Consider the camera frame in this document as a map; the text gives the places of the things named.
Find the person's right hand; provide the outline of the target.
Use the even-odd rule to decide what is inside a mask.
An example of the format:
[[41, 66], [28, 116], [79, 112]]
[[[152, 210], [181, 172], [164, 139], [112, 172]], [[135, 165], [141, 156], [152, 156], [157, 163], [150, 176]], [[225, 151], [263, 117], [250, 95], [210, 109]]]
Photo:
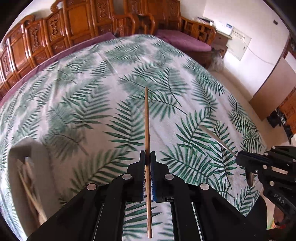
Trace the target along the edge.
[[275, 225], [277, 226], [281, 226], [284, 224], [285, 214], [277, 206], [274, 207], [273, 219]]

